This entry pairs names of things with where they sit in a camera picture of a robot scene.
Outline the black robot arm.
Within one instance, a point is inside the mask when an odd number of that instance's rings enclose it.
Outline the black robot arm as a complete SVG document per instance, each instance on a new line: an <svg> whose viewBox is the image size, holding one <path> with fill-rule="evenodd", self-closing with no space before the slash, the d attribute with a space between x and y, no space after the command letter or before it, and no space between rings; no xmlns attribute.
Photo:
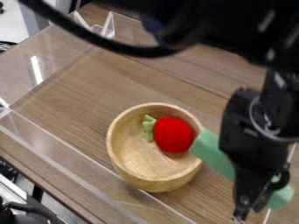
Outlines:
<svg viewBox="0 0 299 224"><path fill-rule="evenodd" d="M220 125L219 148L232 166L232 220L243 224L290 182L287 147L299 142L299 0L99 1L139 15L155 46L103 38L44 0L20 0L60 28L113 53L161 58L206 44L267 70L262 90L235 91Z"/></svg>

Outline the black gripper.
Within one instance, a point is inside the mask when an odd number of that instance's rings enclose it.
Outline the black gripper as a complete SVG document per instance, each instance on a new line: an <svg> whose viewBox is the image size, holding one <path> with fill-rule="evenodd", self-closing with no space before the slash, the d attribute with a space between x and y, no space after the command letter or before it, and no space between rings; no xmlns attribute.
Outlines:
<svg viewBox="0 0 299 224"><path fill-rule="evenodd" d="M258 92L240 88L224 109L219 148L234 167L234 224L246 224L251 211L279 210L291 201L288 144L274 141L256 130L251 105Z"/></svg>

